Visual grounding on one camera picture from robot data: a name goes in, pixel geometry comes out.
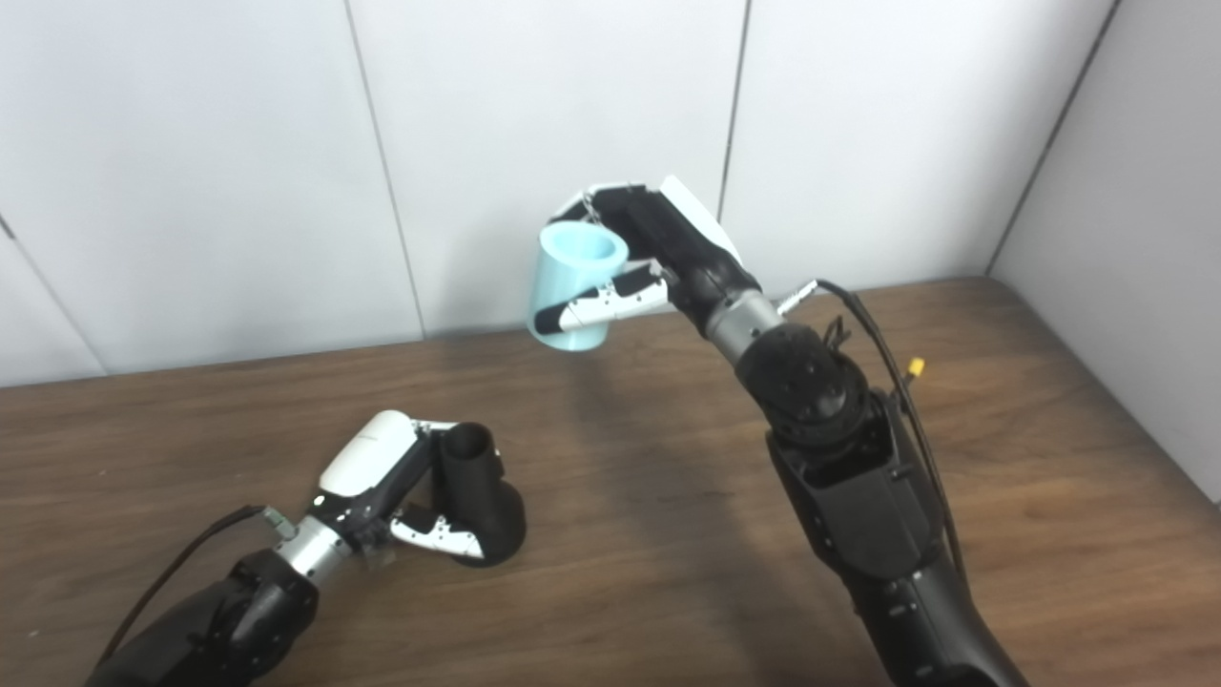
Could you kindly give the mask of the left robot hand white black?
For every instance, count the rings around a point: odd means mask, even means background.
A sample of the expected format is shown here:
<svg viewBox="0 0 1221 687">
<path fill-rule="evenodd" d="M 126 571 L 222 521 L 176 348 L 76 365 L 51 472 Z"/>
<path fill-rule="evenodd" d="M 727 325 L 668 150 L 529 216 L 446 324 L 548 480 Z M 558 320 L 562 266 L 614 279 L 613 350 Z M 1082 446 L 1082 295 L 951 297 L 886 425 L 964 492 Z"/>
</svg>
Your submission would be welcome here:
<svg viewBox="0 0 1221 687">
<path fill-rule="evenodd" d="M 453 514 L 407 506 L 407 497 L 440 466 L 441 441 L 452 422 L 381 410 L 324 470 L 295 534 L 280 556 L 306 577 L 322 578 L 353 555 L 371 555 L 391 543 L 443 552 L 484 564 L 484 545 Z"/>
</svg>

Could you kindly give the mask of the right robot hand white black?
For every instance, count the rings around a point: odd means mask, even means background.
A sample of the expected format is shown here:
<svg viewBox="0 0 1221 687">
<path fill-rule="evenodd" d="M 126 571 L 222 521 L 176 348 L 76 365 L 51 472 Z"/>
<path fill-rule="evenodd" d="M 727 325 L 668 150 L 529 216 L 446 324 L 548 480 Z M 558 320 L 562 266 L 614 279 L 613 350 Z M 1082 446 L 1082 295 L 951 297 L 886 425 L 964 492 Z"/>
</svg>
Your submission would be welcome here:
<svg viewBox="0 0 1221 687">
<path fill-rule="evenodd" d="M 628 246 L 628 261 L 639 265 L 538 308 L 530 325 L 541 336 L 608 325 L 668 301 L 711 340 L 716 317 L 759 290 L 714 215 L 675 176 L 654 190 L 646 184 L 593 185 L 558 210 L 549 227 L 562 221 L 610 231 Z"/>
</svg>

